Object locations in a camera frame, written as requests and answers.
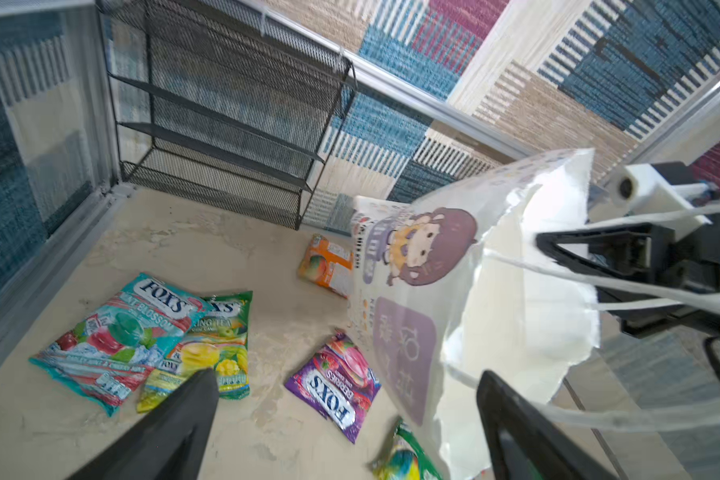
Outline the green snack bag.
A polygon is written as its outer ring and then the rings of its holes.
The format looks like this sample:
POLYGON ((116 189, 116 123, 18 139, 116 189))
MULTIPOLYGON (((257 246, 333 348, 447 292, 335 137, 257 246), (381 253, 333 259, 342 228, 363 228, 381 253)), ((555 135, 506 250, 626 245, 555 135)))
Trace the green snack bag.
POLYGON ((380 480, 442 479, 402 417, 397 419, 385 450, 372 464, 372 472, 380 480))

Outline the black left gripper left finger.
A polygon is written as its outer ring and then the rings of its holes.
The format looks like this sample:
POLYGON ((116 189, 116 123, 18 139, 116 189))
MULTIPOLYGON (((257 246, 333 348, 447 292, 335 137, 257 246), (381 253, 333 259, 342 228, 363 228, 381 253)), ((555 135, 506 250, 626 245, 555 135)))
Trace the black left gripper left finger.
POLYGON ((196 479, 219 392, 210 369, 195 372, 72 479, 196 479))

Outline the white paper bag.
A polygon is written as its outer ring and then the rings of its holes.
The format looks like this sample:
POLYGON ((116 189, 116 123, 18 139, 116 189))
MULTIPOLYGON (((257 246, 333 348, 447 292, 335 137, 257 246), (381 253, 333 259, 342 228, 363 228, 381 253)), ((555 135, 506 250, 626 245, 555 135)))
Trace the white paper bag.
POLYGON ((599 281, 544 254, 583 227, 590 149, 542 153, 411 204, 358 196, 350 335, 449 478, 485 469, 477 378, 491 370, 553 420, 622 432, 720 424, 720 400, 576 413, 551 405, 600 341, 599 281))

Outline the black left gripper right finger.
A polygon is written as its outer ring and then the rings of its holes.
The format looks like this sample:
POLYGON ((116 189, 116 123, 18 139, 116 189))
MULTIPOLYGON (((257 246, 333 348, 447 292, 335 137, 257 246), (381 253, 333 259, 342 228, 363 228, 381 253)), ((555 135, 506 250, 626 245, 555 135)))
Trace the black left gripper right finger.
POLYGON ((496 479, 614 477, 494 372, 482 373, 476 401, 496 479))

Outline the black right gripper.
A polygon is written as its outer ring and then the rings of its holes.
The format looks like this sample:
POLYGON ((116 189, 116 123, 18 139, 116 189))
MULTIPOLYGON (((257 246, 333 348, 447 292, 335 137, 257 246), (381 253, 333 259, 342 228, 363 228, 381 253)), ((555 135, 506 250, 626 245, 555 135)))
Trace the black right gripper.
MULTIPOLYGON (((720 293, 720 214, 671 247, 661 286, 698 294, 720 293)), ((536 247, 574 273, 654 284, 660 270, 660 227, 640 223, 620 227, 547 232, 536 247)), ((661 308, 641 325, 643 336, 677 326, 720 336, 720 316, 690 306, 661 308)))

